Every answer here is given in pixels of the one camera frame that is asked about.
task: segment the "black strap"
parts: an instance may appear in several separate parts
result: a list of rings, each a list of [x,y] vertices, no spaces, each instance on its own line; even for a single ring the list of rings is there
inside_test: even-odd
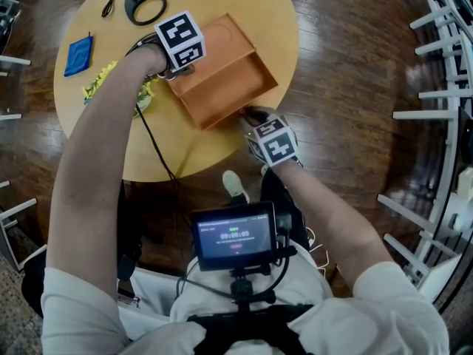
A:
[[[275,305],[249,314],[215,314],[189,317],[207,331],[205,339],[194,348],[196,355],[223,355],[235,342],[262,339],[284,354],[307,355],[299,335],[287,324],[300,317],[312,305]]]

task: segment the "black round object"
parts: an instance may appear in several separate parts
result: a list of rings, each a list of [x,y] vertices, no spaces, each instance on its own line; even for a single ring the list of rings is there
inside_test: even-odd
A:
[[[153,21],[158,20],[159,17],[161,17],[163,15],[163,13],[166,11],[166,8],[168,7],[167,0],[161,0],[163,2],[163,7],[161,8],[160,12],[155,17],[153,17],[149,20],[146,20],[146,21],[138,21],[135,18],[136,9],[145,1],[148,1],[148,0],[125,0],[126,15],[128,16],[129,20],[133,24],[135,24],[139,27],[143,27],[147,24],[151,24]]]

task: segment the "blue cloth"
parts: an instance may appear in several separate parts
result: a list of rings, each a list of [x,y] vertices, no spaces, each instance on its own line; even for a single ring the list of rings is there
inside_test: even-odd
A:
[[[76,73],[89,68],[93,38],[94,37],[91,36],[89,32],[88,37],[70,44],[64,76],[75,75]]]

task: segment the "white shirt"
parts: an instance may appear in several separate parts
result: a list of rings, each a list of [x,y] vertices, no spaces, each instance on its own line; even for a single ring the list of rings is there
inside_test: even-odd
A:
[[[284,279],[276,287],[276,304],[311,304],[313,308],[288,324],[306,350],[322,354],[448,354],[449,338],[442,318],[395,263],[367,269],[353,287],[353,298],[334,298],[309,253],[293,243]],[[279,276],[253,275],[254,291],[265,290]],[[227,271],[201,272],[189,277],[221,291],[233,281]],[[47,354],[165,354],[194,353],[205,329],[186,322],[192,315],[235,311],[229,299],[186,283],[171,309],[173,323],[129,343],[118,316],[117,303],[105,292],[77,277],[46,268],[43,350]],[[264,302],[254,310],[267,308]],[[263,341],[234,343],[230,355],[281,354]]]

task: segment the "round wooden table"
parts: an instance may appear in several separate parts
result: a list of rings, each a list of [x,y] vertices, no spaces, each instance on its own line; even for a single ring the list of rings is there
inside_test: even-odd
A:
[[[133,25],[126,17],[124,0],[115,0],[115,8],[107,18],[101,12],[108,0],[86,0],[71,21],[62,39],[54,74],[54,97],[62,128],[69,137],[84,109],[82,87],[112,61],[118,61],[145,34],[154,31],[153,24]],[[278,82],[278,87],[253,102],[277,107],[286,93],[296,68],[299,51],[299,29],[291,0],[168,0],[161,19],[189,10],[200,27],[230,13],[255,45],[256,51]],[[150,1],[138,12],[143,20],[160,9],[158,1]],[[94,36],[90,68],[77,75],[64,77],[67,52],[72,42]],[[163,157],[176,177],[206,169],[228,157],[243,143],[236,120],[226,120],[200,131],[182,104],[174,97],[165,81],[153,83],[156,96],[144,115]],[[123,179],[132,181],[168,180],[139,118],[135,118],[126,149]]]

